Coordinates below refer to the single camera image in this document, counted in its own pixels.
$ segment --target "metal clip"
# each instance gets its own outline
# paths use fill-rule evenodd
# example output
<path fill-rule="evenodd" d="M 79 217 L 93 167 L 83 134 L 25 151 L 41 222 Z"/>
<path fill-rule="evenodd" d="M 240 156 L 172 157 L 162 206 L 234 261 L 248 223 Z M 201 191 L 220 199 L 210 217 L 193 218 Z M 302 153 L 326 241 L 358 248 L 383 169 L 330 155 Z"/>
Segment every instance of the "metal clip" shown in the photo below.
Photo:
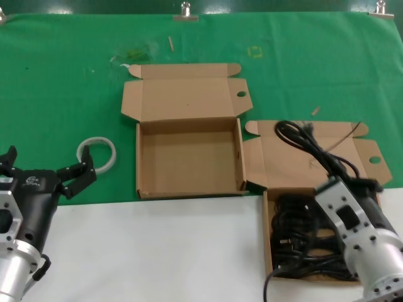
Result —
<path fill-rule="evenodd" d="M 378 0 L 377 1 L 377 9 L 374 13 L 370 13 L 370 16 L 380 17 L 383 19 L 392 20 L 395 18 L 394 14 L 387 14 L 386 13 L 386 1 L 385 0 Z"/>
<path fill-rule="evenodd" d="M 385 14 L 386 13 L 386 2 L 385 2 L 385 0 L 379 0 L 377 2 L 377 10 L 375 12 L 377 14 Z"/>
<path fill-rule="evenodd" d="M 3 10 L 0 8 L 0 25 L 5 24 L 6 22 L 6 15 L 3 13 Z"/>
<path fill-rule="evenodd" d="M 194 16 L 190 13 L 190 3 L 183 2 L 181 5 L 182 13 L 181 15 L 174 16 L 174 20 L 176 21 L 199 21 L 198 16 Z"/>

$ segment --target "green cloth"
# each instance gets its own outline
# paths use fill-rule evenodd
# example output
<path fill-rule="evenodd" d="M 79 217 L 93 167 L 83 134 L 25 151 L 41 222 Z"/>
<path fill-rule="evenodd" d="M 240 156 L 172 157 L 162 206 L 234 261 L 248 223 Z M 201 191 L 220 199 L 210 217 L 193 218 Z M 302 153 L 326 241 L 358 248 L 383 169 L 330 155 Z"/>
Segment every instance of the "green cloth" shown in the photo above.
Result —
<path fill-rule="evenodd" d="M 167 15 L 16 15 L 0 27 L 0 153 L 15 145 L 17 167 L 58 169 L 77 162 L 84 139 L 107 137 L 115 166 L 60 203 L 138 200 L 135 122 L 120 113 L 131 77 L 120 64 L 238 62 L 254 104 L 242 125 L 362 121 L 392 171 L 387 187 L 400 187 L 402 46 L 393 21 L 363 13 L 205 15 L 198 23 Z M 97 166 L 110 154 L 107 147 L 91 152 Z"/>

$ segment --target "black cable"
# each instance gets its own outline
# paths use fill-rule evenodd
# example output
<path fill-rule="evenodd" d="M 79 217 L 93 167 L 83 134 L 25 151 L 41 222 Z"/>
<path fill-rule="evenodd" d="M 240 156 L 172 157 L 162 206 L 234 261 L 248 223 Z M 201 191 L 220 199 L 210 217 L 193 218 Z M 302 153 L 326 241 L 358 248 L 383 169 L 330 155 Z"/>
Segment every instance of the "black cable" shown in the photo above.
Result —
<path fill-rule="evenodd" d="M 308 206 L 308 211 L 311 211 L 313 221 L 314 221 L 313 227 L 312 227 L 312 233 L 310 234 L 308 244 L 306 245 L 306 247 L 304 248 L 304 251 L 299 255 L 298 259 L 295 262 L 291 263 L 289 266 L 281 267 L 281 268 L 277 268 L 277 269 L 273 270 L 273 272 L 271 272 L 266 277 L 266 280 L 264 281 L 264 287 L 263 287 L 263 301 L 264 302 L 267 302 L 267 288 L 268 288 L 270 279 L 281 273 L 292 271 L 294 268 L 298 267 L 301 264 L 301 262 L 304 260 L 304 257 L 308 256 L 309 251 L 312 250 L 312 246 L 315 242 L 317 233 L 319 231 L 319 219 L 317 219 L 317 217 L 313 213 L 312 209 L 313 209 L 313 207 Z"/>
<path fill-rule="evenodd" d="M 350 179 L 342 164 L 344 163 L 352 168 L 356 178 L 360 177 L 358 169 L 351 162 L 323 150 L 317 144 L 313 132 L 311 123 L 301 127 L 292 121 L 279 121 L 275 125 L 275 133 L 283 142 L 311 154 L 325 168 L 329 176 L 339 176 L 344 181 Z"/>
<path fill-rule="evenodd" d="M 38 282 L 39 280 L 42 279 L 42 277 L 46 274 L 46 272 L 48 271 L 50 265 L 52 264 L 49 257 L 46 256 L 45 254 L 42 254 L 41 258 L 43 258 L 45 260 L 45 262 L 43 263 L 43 265 L 41 266 L 41 268 L 39 268 L 33 275 L 32 275 L 32 279 L 36 282 Z"/>
<path fill-rule="evenodd" d="M 341 143 L 345 138 L 349 137 L 359 125 L 360 123 L 358 123 L 352 129 L 351 133 L 345 136 L 339 143 Z M 301 127 L 292 121 L 279 121 L 275 125 L 274 131 L 283 142 L 311 154 L 321 164 L 321 166 L 325 168 L 329 177 L 338 176 L 344 182 L 348 182 L 352 177 L 348 175 L 347 169 L 343 165 L 346 164 L 353 170 L 355 177 L 357 179 L 360 178 L 360 173 L 355 165 L 342 157 L 330 154 L 329 151 L 331 149 L 323 150 L 318 145 L 314 138 L 314 128 L 311 123 Z M 301 200 L 299 203 L 291 202 L 287 205 L 287 208 L 284 208 L 284 203 L 276 203 L 277 214 L 271 222 L 273 229 L 272 239 L 274 238 L 274 240 L 277 240 L 281 243 L 282 237 L 289 236 L 287 238 L 290 244 L 288 248 L 291 247 L 291 251 L 287 249 L 280 249 L 280 253 L 277 254 L 272 251 L 273 262 L 276 262 L 279 259 L 281 259 L 282 262 L 281 265 L 275 265 L 277 268 L 275 268 L 273 272 L 267 276 L 264 282 L 264 302 L 267 302 L 268 283 L 270 279 L 275 276 L 302 278 L 314 274 L 322 274 L 344 281 L 356 280 L 353 276 L 351 276 L 350 272 L 346 268 L 343 256 L 341 255 L 340 250 L 337 248 L 336 236 L 333 236 L 333 240 L 330 238 L 317 238 L 319 228 L 330 228 L 330 225 L 327 217 L 323 217 L 323 212 L 316 205 L 316 202 L 312 197 L 311 201 L 305 201 L 305 203 Z M 283 227 L 279 232 L 279 228 L 276 228 L 278 225 L 285 227 Z M 296 246 L 296 244 L 299 244 L 298 248 L 302 249 L 302 251 L 294 250 L 294 246 Z M 317 246 L 321 246 L 322 248 L 330 251 L 330 253 L 333 253 L 334 257 L 332 257 L 332 255 L 321 257 L 309 255 L 309 251 Z M 284 264 L 283 261 L 285 259 L 291 261 L 291 264 Z"/>
<path fill-rule="evenodd" d="M 350 135 L 352 135 L 355 130 L 358 129 L 358 127 L 361 125 L 361 122 L 359 121 L 353 129 L 351 129 L 351 131 L 349 133 L 347 133 L 344 137 L 342 137 L 337 143 L 335 143 L 334 145 L 331 145 L 329 148 L 326 148 L 326 152 L 329 152 L 331 150 L 333 150 L 334 148 L 336 148 L 338 145 L 340 145 L 341 143 L 343 143 Z"/>

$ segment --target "white tape roll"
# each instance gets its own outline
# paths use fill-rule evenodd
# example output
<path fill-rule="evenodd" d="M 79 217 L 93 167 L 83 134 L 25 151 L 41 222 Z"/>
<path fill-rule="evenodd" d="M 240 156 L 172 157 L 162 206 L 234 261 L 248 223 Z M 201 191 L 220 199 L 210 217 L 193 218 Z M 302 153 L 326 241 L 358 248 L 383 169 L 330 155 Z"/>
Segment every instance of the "white tape roll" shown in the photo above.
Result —
<path fill-rule="evenodd" d="M 95 173 L 102 174 L 102 173 L 105 173 L 107 170 L 111 169 L 116 161 L 115 145 L 110 140 L 108 140 L 106 137 L 91 137 L 91 138 L 83 141 L 82 143 L 80 143 L 80 146 L 78 146 L 76 155 L 77 155 L 78 161 L 81 162 L 81 154 L 82 154 L 82 150 L 83 150 L 84 146 L 95 145 L 97 143 L 102 143 L 102 144 L 108 145 L 112 150 L 112 156 L 109 159 L 109 161 L 103 167 L 95 169 Z"/>

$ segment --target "cardboard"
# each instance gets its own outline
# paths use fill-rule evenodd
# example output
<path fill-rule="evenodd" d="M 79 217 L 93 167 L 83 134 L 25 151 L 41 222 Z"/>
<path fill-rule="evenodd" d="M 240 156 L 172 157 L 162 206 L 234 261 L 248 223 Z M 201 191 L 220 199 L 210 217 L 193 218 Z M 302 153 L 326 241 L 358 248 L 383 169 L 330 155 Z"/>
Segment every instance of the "cardboard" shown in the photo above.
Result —
<path fill-rule="evenodd" d="M 252 108 L 239 64 L 131 65 L 122 113 L 137 121 L 141 198 L 244 193 L 237 116 Z"/>
<path fill-rule="evenodd" d="M 326 171 L 313 157 L 297 148 L 289 146 L 274 133 L 277 121 L 248 121 L 246 130 L 259 137 L 244 142 L 246 179 L 266 188 L 263 196 L 263 234 L 266 273 L 273 271 L 271 261 L 271 220 L 275 215 L 275 201 L 284 193 L 313 195 L 318 185 L 327 181 Z M 362 137 L 368 134 L 368 127 L 360 123 L 356 130 L 346 137 L 356 123 L 313 121 L 314 136 L 318 144 L 330 153 L 344 157 L 357 166 L 361 177 L 377 179 L 385 184 L 392 179 L 385 160 L 373 140 Z M 370 158 L 378 157 L 373 164 Z M 332 281 L 326 276 L 310 276 L 309 281 Z"/>

